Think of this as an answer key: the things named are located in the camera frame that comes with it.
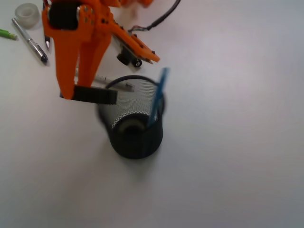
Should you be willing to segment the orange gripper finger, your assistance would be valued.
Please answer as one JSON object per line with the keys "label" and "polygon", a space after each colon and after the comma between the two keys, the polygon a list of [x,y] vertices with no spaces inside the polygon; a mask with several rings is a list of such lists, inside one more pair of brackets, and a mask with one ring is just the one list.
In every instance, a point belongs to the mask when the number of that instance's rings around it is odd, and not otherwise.
{"label": "orange gripper finger", "polygon": [[62,96],[72,99],[74,77],[80,48],[78,31],[45,28],[45,34],[52,37],[55,45],[56,76]]}
{"label": "orange gripper finger", "polygon": [[100,62],[111,43],[110,33],[94,34],[89,42],[82,44],[78,67],[78,85],[90,87]]}

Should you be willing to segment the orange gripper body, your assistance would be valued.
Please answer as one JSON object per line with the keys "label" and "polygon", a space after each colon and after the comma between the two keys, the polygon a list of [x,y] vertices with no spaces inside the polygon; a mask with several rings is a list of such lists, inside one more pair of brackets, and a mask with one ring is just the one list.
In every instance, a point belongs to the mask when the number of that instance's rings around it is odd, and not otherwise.
{"label": "orange gripper body", "polygon": [[114,20],[111,7],[119,0],[52,0],[42,11],[45,34],[59,43],[90,42],[115,35],[121,40],[124,30]]}

